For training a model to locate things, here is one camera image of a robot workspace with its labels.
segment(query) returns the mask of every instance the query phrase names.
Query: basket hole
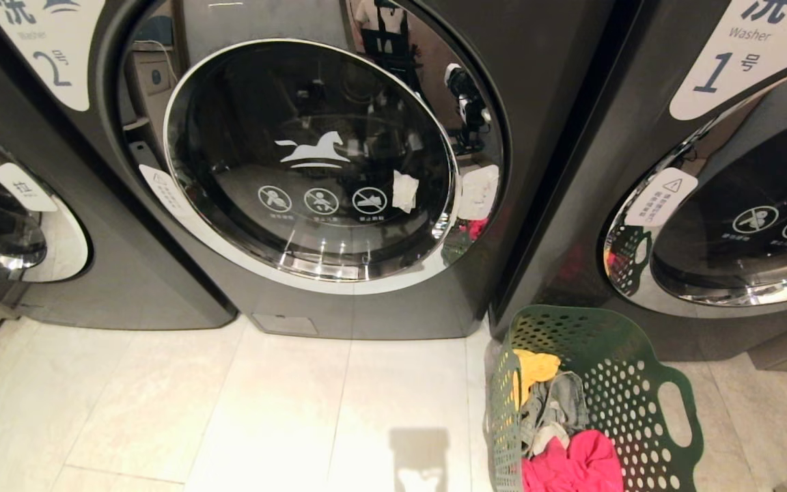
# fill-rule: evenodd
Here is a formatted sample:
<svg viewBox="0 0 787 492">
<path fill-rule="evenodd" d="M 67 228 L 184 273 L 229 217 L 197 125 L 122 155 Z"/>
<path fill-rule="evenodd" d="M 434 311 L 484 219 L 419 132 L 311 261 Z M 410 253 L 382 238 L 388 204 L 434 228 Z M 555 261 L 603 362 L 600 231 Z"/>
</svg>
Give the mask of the basket hole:
<svg viewBox="0 0 787 492">
<path fill-rule="evenodd" d="M 673 383 L 663 383 L 658 389 L 658 399 L 661 405 L 661 413 L 667 424 L 669 438 L 677 445 L 684 448 L 691 444 L 691 425 L 685 411 L 685 402 L 682 400 L 682 393 L 678 386 Z M 655 432 L 662 435 L 664 428 L 661 424 L 655 424 Z"/>
</svg>

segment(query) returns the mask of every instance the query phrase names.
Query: basket handle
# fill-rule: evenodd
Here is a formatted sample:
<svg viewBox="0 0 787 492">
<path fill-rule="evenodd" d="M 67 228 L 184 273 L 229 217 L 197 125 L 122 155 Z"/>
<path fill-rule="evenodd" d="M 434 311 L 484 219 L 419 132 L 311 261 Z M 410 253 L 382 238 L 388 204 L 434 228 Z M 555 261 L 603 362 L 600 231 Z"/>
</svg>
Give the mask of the basket handle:
<svg viewBox="0 0 787 492">
<path fill-rule="evenodd" d="M 697 461 L 700 460 L 700 456 L 703 455 L 703 432 L 702 429 L 700 429 L 700 421 L 697 418 L 697 405 L 694 400 L 694 392 L 691 389 L 691 382 L 688 381 L 688 378 L 684 374 L 675 370 L 675 368 L 665 366 L 664 364 L 660 364 L 660 366 L 664 373 L 663 380 L 675 384 L 678 388 L 678 392 L 680 392 L 682 399 L 682 407 L 685 409 L 685 416 L 688 420 L 688 426 L 691 427 L 691 442 L 688 443 L 687 446 L 678 445 L 678 443 L 672 439 L 672 436 L 669 436 L 669 440 L 671 440 L 672 444 L 677 446 L 677 448 L 686 449 L 688 454 L 693 456 L 693 464 L 696 465 Z M 664 405 L 661 404 L 660 398 L 658 399 L 658 406 L 661 415 L 664 415 L 664 421 L 666 423 L 667 416 L 664 414 Z"/>
</svg>

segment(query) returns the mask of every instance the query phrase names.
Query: laundry basket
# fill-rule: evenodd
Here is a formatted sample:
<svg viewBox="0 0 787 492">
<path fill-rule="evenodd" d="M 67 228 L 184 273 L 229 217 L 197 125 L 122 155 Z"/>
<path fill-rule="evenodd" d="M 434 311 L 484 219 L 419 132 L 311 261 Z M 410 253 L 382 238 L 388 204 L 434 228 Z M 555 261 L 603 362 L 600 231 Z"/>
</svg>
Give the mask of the laundry basket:
<svg viewBox="0 0 787 492">
<path fill-rule="evenodd" d="M 687 377 L 660 364 L 646 334 L 617 312 L 531 305 L 512 321 L 491 382 L 496 492 L 523 492 L 519 409 L 512 394 L 513 374 L 521 378 L 521 367 L 512 349 L 558 355 L 560 370 L 581 377 L 588 428 L 614 441 L 626 491 L 696 490 L 693 470 L 703 454 L 703 435 Z M 667 431 L 658 399 L 664 383 L 675 384 L 682 396 L 691 426 L 691 441 L 684 448 Z"/>
</svg>

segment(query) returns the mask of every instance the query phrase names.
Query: dark gray washing machine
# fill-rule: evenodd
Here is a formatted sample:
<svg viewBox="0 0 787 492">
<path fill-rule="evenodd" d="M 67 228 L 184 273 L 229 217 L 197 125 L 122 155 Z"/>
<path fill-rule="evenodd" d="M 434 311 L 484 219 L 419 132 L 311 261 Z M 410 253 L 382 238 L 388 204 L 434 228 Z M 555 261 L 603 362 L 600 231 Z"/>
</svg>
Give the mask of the dark gray washing machine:
<svg viewBox="0 0 787 492">
<path fill-rule="evenodd" d="M 494 302 L 637 321 L 666 360 L 787 330 L 787 2 L 643 2 Z"/>
<path fill-rule="evenodd" d="M 116 329 L 234 318 L 81 137 L 34 105 L 46 97 L 34 87 L 0 38 L 0 314 Z"/>
<path fill-rule="evenodd" d="M 610 7 L 130 0 L 0 28 L 259 327 L 425 339 L 478 328 Z"/>
</svg>

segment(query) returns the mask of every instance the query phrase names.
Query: pink clothing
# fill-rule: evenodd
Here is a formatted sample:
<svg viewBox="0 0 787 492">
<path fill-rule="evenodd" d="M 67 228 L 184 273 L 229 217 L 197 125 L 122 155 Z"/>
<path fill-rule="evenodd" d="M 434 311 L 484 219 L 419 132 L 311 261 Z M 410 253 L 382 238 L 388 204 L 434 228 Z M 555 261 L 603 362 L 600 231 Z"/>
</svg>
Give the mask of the pink clothing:
<svg viewBox="0 0 787 492">
<path fill-rule="evenodd" d="M 542 454 L 521 460 L 524 492 L 624 492 L 615 446 L 599 430 L 572 436 L 564 449 L 552 438 Z"/>
</svg>

